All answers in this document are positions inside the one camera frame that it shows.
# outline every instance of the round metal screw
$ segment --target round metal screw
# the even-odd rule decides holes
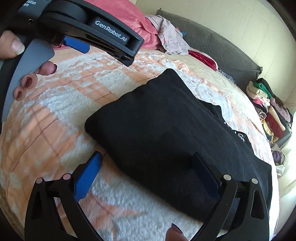
[[[257,180],[256,178],[253,178],[253,179],[252,179],[252,183],[254,183],[254,184],[258,184],[258,180]]]
[[[42,178],[37,178],[36,183],[39,184],[39,183],[42,183],[42,181],[43,181]]]
[[[224,177],[224,179],[227,180],[227,181],[230,181],[230,180],[231,180],[231,176],[228,175],[228,174],[225,174],[223,177]]]
[[[63,176],[64,180],[69,180],[70,178],[71,178],[71,175],[69,173],[67,173]]]

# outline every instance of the orange and white blanket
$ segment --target orange and white blanket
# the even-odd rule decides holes
[[[0,185],[4,190],[0,207],[6,205],[14,213],[19,233],[23,233],[35,180],[59,179],[98,150],[104,157],[103,166],[80,205],[105,241],[161,241],[172,222],[188,239],[193,237],[201,222],[124,175],[84,130],[86,119],[100,107],[172,68],[197,98],[220,105],[228,125],[246,133],[255,155],[272,166],[272,237],[279,215],[279,191],[269,143],[252,104],[224,76],[191,56],[170,56],[154,50],[140,50],[130,67],[96,48],[85,55],[73,49],[59,50],[53,61],[58,71],[39,76],[37,87],[23,101],[13,103],[0,136]],[[71,233],[62,206],[57,204]]]

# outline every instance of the gray headboard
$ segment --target gray headboard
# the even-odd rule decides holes
[[[246,91],[249,81],[256,81],[262,67],[254,63],[243,51],[216,32],[187,18],[167,13],[161,9],[156,12],[169,20],[181,32],[190,47],[211,56],[219,68],[232,76],[237,86]]]

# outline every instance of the human hand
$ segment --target human hand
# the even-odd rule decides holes
[[[0,38],[0,59],[14,58],[24,52],[25,46],[20,39],[9,30],[4,31]],[[37,84],[37,75],[50,75],[55,73],[57,65],[47,61],[34,74],[27,74],[21,79],[21,85],[13,91],[13,97],[17,101],[25,98],[27,90],[34,88]]]
[[[183,235],[181,229],[172,223],[172,227],[166,232],[165,241],[188,241],[188,239]]]

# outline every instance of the green cloth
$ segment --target green cloth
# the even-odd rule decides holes
[[[262,84],[262,83],[256,83],[256,82],[254,82],[253,84],[254,84],[254,86],[255,86],[256,88],[258,88],[258,89],[264,91],[264,92],[268,95],[268,98],[269,98],[269,99],[272,97],[271,94],[269,93],[269,91],[268,91],[268,90],[266,89],[266,87],[264,86],[264,84]]]

